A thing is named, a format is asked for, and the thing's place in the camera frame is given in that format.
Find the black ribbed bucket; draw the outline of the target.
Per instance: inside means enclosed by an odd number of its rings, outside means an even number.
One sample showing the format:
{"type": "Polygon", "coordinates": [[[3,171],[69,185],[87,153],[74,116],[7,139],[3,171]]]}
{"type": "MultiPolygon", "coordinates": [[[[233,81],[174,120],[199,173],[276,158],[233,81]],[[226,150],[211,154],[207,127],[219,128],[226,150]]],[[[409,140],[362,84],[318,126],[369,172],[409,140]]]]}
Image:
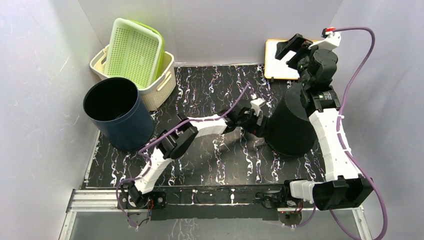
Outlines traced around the black ribbed bucket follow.
{"type": "Polygon", "coordinates": [[[300,83],[289,87],[267,121],[266,143],[285,156],[301,156],[317,140],[316,132],[301,104],[301,89],[300,83]]]}

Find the white perforated strainer basket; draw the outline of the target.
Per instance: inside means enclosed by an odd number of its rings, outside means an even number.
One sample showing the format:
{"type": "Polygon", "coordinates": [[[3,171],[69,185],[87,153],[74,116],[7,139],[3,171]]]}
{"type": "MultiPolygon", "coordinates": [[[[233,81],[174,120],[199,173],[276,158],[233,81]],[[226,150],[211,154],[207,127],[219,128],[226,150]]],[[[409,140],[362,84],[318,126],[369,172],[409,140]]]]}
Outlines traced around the white perforated strainer basket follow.
{"type": "Polygon", "coordinates": [[[165,40],[154,28],[117,18],[112,27],[103,73],[131,80],[138,89],[148,88],[158,77],[165,40]]]}

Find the dark blue large bucket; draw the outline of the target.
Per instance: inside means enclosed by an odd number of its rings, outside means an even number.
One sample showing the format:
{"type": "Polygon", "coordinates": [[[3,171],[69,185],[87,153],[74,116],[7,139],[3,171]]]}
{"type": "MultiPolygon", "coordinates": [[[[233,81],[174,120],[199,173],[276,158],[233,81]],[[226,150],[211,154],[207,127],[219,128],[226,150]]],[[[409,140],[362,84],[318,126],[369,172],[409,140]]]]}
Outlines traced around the dark blue large bucket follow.
{"type": "Polygon", "coordinates": [[[127,78],[111,77],[95,84],[83,99],[83,109],[119,150],[138,150],[154,134],[154,120],[137,86],[127,78]]]}

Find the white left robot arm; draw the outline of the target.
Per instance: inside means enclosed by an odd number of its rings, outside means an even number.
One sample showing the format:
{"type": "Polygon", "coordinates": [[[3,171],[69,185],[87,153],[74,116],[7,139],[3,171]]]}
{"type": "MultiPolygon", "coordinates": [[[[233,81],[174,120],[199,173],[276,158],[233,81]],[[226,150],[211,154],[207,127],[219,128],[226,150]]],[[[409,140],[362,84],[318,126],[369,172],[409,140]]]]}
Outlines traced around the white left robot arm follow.
{"type": "Polygon", "coordinates": [[[240,127],[246,132],[262,138],[265,135],[268,116],[262,111],[243,107],[238,110],[222,111],[207,117],[186,117],[172,123],[153,141],[153,152],[135,178],[122,180],[116,188],[117,207],[125,210],[128,205],[137,209],[149,203],[149,194],[169,163],[182,157],[193,141],[208,135],[223,135],[240,127]]]}

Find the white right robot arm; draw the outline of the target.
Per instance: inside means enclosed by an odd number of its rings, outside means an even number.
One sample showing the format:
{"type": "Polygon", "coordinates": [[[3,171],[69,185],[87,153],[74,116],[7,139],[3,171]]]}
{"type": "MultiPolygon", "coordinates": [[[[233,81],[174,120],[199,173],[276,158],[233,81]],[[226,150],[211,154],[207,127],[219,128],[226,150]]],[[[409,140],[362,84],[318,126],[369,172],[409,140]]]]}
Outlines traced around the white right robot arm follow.
{"type": "Polygon", "coordinates": [[[299,78],[267,120],[265,141],[289,157],[299,157],[319,144],[326,168],[323,182],[284,182],[281,199],[288,207],[303,200],[321,211],[356,208],[373,190],[371,182],[349,158],[350,148],[341,125],[342,105],[331,86],[338,63],[334,49],[340,42],[340,33],[326,28],[320,41],[295,34],[276,45],[277,60],[294,52],[286,64],[298,72],[299,78]]]}

